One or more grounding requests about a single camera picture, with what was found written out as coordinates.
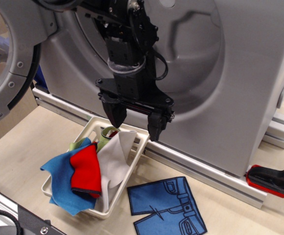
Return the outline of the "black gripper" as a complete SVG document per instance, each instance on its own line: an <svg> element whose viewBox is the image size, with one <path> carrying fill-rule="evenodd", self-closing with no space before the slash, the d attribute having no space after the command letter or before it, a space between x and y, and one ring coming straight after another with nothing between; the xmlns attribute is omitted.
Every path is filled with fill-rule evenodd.
<svg viewBox="0 0 284 235"><path fill-rule="evenodd" d="M119 128L127 109L148 115L147 129L151 141L158 141L168 121L174 118L174 101L156 85L155 57L144 57L138 66L121 66L108 61L113 78L95 81L99 98L110 123Z"/></svg>

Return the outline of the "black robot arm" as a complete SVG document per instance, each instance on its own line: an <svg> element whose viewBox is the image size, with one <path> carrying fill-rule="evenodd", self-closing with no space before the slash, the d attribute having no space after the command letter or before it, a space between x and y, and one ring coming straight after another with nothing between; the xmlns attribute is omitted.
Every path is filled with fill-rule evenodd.
<svg viewBox="0 0 284 235"><path fill-rule="evenodd" d="M108 67L113 78L95 82L103 109L114 127L120 127L127 110L147 115L147 129L157 141L172 121L174 101L157 87L164 79L156 73L156 59L163 56L154 49L158 28L147 16L142 0L40 0L38 4L53 12L86 10L98 25L108 51Z"/></svg>

